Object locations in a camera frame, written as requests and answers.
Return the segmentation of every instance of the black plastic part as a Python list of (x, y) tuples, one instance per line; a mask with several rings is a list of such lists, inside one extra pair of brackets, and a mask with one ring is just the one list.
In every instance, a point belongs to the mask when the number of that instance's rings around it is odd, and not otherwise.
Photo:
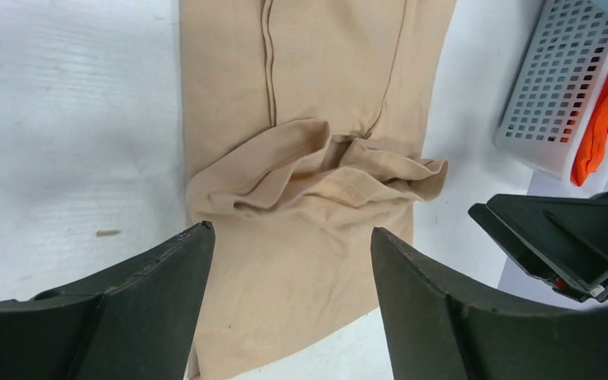
[(486, 287), (384, 229), (374, 280), (396, 380), (608, 379), (608, 307), (579, 312)]
[(469, 215), (529, 276), (580, 302), (608, 299), (608, 193), (498, 195)]
[(200, 223), (31, 301), (0, 302), (0, 379), (181, 380), (214, 243)]

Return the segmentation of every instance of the white plastic basket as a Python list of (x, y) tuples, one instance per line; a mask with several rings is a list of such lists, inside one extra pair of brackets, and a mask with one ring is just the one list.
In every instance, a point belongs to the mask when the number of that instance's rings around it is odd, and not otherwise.
[(608, 15), (589, 0), (547, 0), (495, 133), (498, 149), (569, 184), (607, 74)]

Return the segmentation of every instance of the orange cloth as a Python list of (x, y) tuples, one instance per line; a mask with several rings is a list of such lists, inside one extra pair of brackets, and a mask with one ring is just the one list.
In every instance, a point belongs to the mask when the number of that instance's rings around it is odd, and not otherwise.
[(605, 157), (605, 145), (608, 134), (608, 75), (605, 85), (600, 92), (598, 104), (595, 105), (593, 116), (583, 135), (581, 145), (572, 165), (571, 180), (581, 186), (588, 175), (595, 173)]

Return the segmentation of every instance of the beige pants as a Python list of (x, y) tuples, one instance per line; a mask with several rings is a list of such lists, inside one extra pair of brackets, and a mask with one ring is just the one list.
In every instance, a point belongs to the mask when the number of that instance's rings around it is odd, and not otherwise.
[(293, 354), (378, 305), (370, 235), (412, 241), (454, 0), (183, 0), (187, 201), (217, 242), (201, 378)]

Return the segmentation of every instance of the white surface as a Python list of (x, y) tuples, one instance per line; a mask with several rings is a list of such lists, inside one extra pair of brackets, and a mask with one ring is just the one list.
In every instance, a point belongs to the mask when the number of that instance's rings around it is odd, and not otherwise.
[[(530, 171), (491, 145), (540, 0), (458, 0), (427, 157), (442, 196), (416, 247), (497, 285), (504, 255), (467, 216)], [(177, 2), (0, 0), (0, 300), (87, 276), (184, 227)], [(97, 230), (121, 230), (95, 237)], [(377, 310), (241, 378), (391, 378)]]
[(548, 0), (497, 147), (569, 183), (607, 74), (608, 15), (589, 0)]
[(0, 300), (183, 229), (174, 4), (0, 0)]

